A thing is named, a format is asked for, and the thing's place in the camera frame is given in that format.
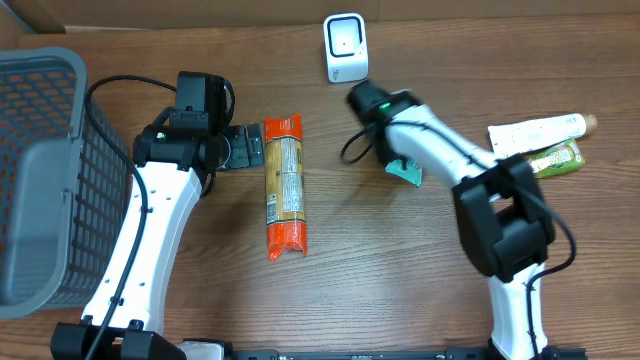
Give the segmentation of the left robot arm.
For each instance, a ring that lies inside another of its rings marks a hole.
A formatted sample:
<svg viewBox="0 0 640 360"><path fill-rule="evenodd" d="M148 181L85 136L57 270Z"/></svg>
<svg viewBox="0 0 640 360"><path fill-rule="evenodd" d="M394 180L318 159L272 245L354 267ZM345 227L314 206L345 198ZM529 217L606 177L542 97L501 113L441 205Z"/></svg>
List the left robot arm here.
<svg viewBox="0 0 640 360"><path fill-rule="evenodd" d="M112 256L77 324L60 323L56 359L230 359L231 345L162 335L166 293L180 240L197 202L219 170L232 167L227 128L235 94L229 80L182 71L175 104L136 136L124 155L133 176L128 209Z"/></svg>

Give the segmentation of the teal tissue pack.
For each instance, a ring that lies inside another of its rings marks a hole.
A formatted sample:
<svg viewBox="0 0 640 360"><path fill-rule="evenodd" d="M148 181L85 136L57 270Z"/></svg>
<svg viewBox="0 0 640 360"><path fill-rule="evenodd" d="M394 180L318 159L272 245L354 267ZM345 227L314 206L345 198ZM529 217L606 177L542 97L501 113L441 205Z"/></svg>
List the teal tissue pack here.
<svg viewBox="0 0 640 360"><path fill-rule="evenodd" d="M420 187L422 184L422 167L413 160L393 160L386 165L385 172L400 177L415 187Z"/></svg>

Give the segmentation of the green yellow drink pouch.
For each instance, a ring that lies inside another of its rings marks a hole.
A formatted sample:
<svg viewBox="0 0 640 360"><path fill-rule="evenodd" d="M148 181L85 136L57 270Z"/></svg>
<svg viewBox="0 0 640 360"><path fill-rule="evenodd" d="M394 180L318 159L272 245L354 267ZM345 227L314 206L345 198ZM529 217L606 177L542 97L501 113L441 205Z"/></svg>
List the green yellow drink pouch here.
<svg viewBox="0 0 640 360"><path fill-rule="evenodd" d="M568 139L528 159L535 178L547 178L578 170L586 163L577 142Z"/></svg>

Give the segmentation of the orange cracker package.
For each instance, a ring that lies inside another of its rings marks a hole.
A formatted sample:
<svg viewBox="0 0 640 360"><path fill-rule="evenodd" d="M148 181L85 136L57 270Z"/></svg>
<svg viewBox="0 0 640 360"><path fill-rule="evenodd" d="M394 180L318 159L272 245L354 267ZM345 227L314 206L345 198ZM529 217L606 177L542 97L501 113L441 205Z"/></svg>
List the orange cracker package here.
<svg viewBox="0 0 640 360"><path fill-rule="evenodd" d="M301 115L266 118L264 130L267 248L275 262L286 251L307 254Z"/></svg>

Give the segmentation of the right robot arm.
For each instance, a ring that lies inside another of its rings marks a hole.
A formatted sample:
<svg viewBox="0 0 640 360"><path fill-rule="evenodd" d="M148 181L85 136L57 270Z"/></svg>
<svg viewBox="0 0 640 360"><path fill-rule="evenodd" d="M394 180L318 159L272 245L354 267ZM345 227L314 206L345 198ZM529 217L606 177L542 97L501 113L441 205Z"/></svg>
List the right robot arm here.
<svg viewBox="0 0 640 360"><path fill-rule="evenodd" d="M550 358L537 288L555 231L526 161L498 159L407 90L387 92L365 80L346 102L381 162L413 161L450 190L461 246L487 278L492 356Z"/></svg>

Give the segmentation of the white cream tube gold cap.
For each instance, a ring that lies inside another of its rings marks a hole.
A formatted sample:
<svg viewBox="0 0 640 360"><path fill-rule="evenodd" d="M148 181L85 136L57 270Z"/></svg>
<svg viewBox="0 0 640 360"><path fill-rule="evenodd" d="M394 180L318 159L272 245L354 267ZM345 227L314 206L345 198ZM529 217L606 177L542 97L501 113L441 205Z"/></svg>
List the white cream tube gold cap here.
<svg viewBox="0 0 640 360"><path fill-rule="evenodd" d="M592 133L598 125L593 114L573 113L488 127L493 153L508 158L553 146Z"/></svg>

